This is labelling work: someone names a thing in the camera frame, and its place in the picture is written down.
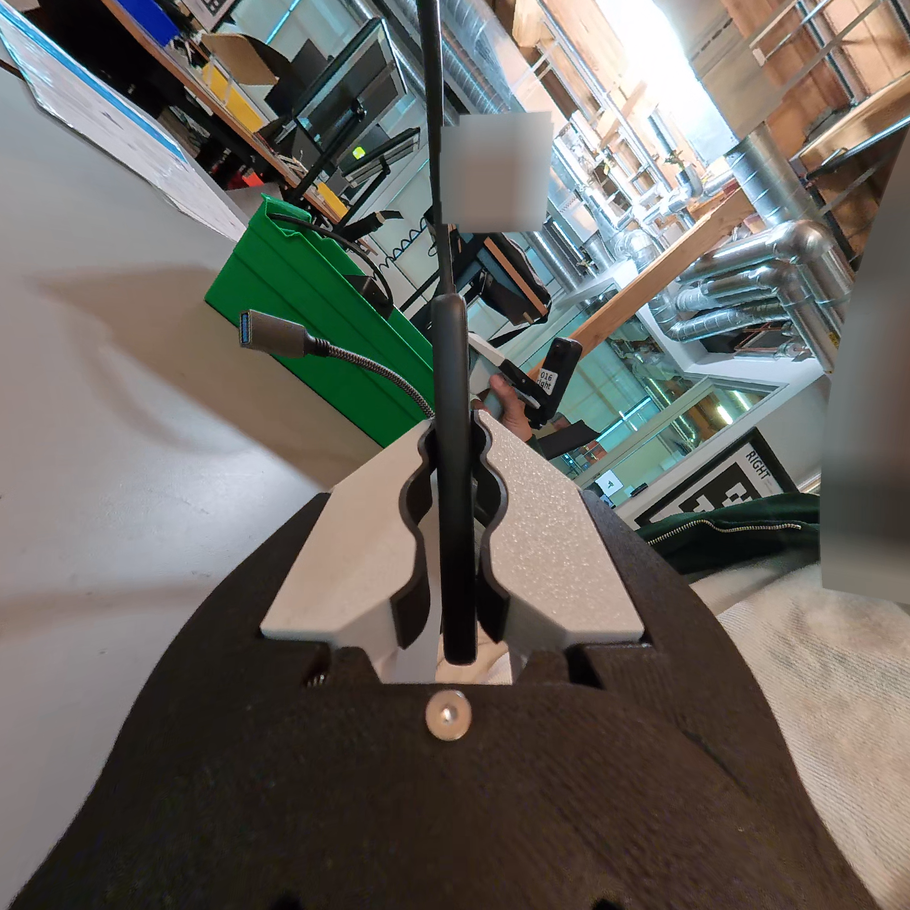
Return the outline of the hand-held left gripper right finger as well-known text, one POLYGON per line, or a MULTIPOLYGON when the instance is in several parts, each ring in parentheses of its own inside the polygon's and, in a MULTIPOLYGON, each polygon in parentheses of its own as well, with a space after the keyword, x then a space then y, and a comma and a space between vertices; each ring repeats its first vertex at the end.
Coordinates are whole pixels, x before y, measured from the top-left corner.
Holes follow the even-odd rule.
POLYGON ((582 497, 493 416, 472 416, 483 526, 478 621, 508 651, 517 679, 537 652, 644 643, 643 621, 582 497))

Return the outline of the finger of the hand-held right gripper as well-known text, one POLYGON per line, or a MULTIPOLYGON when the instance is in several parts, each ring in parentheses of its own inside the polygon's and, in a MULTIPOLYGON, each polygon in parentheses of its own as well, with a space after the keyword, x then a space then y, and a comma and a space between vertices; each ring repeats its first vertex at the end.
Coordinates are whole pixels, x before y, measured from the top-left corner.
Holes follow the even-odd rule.
POLYGON ((514 388, 528 391, 532 381, 502 352, 477 334, 468 335, 469 390, 483 391, 491 386, 491 377, 501 376, 514 388))

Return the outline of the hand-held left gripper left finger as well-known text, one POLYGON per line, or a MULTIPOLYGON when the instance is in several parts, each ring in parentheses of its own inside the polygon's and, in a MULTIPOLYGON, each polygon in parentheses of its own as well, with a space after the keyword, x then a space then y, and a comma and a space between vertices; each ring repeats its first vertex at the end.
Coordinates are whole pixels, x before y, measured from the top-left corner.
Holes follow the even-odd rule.
POLYGON ((272 640, 357 647, 384 683, 437 674, 437 507, 429 420, 336 484, 260 624, 272 640))

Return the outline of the black USB hub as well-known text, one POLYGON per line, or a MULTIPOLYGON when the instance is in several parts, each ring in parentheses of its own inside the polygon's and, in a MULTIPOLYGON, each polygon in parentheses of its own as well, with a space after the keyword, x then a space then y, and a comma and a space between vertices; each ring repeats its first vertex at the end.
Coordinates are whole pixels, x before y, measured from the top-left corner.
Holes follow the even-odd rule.
POLYGON ((418 1, 428 122, 431 214, 438 256, 438 291, 430 303, 433 347, 439 525, 441 633, 445 660, 469 665, 477 655, 472 416, 465 305, 453 277, 449 225, 441 206, 444 70, 437 1, 418 1))
POLYGON ((345 279, 383 319, 389 320, 391 318, 391 314, 396 310, 391 286, 382 273, 379 265, 358 243, 348 240, 334 230, 330 230, 329 228, 296 216, 279 212, 268 213, 267 216, 274 223, 290 225, 294 228, 310 231, 321 237, 333 240, 348 253, 361 259, 366 267, 368 267, 369 274, 347 276, 345 279))

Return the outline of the green plastic bin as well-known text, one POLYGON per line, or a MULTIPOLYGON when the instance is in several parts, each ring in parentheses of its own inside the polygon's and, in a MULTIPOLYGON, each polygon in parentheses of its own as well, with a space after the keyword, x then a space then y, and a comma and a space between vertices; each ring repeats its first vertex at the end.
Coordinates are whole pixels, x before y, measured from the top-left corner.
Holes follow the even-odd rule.
POLYGON ((205 300, 382 447, 434 416, 430 343, 369 256, 290 203, 262 197, 205 300))

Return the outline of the braided cable grey plug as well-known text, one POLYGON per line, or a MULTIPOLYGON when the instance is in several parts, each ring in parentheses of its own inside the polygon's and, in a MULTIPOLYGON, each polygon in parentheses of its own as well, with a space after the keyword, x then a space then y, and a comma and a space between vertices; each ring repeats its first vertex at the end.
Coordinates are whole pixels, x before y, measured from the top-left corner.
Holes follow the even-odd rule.
POLYGON ((432 406, 400 374, 374 359, 337 347, 324 338, 314 337, 302 324, 256 310, 244 310, 239 314, 237 331, 240 346, 244 349, 281 358, 332 358, 369 371, 392 382, 427 419, 435 418, 432 406))

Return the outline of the person's right forearm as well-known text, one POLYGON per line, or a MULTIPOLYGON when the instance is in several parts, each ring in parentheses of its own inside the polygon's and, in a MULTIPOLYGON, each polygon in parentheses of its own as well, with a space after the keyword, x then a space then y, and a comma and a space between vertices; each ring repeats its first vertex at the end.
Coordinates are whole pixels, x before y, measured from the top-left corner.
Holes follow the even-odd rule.
POLYGON ((578 420, 572 424, 561 425, 544 436, 531 436, 528 445, 545 460, 553 461, 595 442, 598 438, 597 430, 589 427, 583 420, 578 420))

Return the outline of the grey desk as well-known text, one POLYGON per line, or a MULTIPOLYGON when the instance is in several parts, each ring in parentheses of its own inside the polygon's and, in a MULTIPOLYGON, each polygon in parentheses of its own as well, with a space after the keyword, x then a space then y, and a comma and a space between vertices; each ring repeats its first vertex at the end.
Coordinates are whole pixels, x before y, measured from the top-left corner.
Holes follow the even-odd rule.
POLYGON ((222 579, 378 445, 204 301, 233 242, 2 71, 1 904, 222 579))

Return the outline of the person's right hand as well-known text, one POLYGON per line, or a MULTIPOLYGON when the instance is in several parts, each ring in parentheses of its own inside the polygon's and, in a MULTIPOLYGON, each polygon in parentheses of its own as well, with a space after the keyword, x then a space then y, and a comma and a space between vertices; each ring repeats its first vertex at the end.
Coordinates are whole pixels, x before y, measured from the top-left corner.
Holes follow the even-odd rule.
POLYGON ((500 405, 499 423, 508 429, 520 441, 528 444, 533 437, 533 430, 525 412, 525 404, 516 389, 502 375, 491 376, 486 398, 476 398, 471 407, 474 411, 491 413, 488 403, 495 400, 500 405))

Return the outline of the wooden ceiling beam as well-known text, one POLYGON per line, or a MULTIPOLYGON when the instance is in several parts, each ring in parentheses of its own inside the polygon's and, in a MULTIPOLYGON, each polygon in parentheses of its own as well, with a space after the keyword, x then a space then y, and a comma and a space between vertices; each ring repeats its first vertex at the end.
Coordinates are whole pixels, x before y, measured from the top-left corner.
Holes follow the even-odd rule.
POLYGON ((687 267, 714 249, 754 213, 753 203, 742 188, 722 199, 715 209, 575 330, 572 338, 580 343, 582 357, 596 350, 616 329, 678 279, 687 267))

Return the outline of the black white marker poster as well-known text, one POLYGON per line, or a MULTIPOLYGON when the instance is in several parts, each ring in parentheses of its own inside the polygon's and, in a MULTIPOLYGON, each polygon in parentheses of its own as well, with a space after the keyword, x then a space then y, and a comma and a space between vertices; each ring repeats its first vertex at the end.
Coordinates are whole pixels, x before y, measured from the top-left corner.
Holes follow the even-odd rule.
POLYGON ((632 529, 641 529, 666 517, 706 513, 798 491, 764 436, 751 428, 627 522, 632 529))

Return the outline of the dark green zip jacket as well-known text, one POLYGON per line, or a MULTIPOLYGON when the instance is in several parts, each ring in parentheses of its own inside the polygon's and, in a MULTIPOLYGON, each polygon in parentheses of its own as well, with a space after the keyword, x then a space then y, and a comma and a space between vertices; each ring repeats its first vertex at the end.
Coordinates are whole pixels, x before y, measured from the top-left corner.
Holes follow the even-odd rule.
POLYGON ((821 497, 781 493, 668 516, 637 534, 681 575, 706 575, 790 550, 819 555, 821 497))

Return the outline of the silver ventilation ducts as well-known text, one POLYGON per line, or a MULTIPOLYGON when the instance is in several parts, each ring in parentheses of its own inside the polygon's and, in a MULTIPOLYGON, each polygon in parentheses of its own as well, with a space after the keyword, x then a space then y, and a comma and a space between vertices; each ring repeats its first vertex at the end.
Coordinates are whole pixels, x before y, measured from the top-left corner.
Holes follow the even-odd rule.
POLYGON ((678 343, 789 323, 825 373, 836 366, 854 273, 766 121, 724 157, 764 229, 698 256, 649 302, 678 343))

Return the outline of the person's cream trousers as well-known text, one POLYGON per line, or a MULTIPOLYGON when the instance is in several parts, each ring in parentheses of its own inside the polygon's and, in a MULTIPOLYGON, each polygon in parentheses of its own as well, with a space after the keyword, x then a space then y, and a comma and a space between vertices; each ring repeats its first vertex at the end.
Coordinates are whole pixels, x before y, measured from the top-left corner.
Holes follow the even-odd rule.
POLYGON ((772 556, 689 577, 768 699, 813 805, 881 908, 909 907, 908 605, 772 556))

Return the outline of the blue header instruction leaflet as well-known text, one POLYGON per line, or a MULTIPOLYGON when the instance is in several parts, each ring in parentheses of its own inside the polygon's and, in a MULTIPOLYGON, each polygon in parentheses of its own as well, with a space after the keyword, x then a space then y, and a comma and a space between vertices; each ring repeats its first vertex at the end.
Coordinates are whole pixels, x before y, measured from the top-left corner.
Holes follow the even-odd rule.
POLYGON ((246 225, 176 140, 6 2, 1 38, 38 106, 142 177, 188 217, 237 242, 246 225))

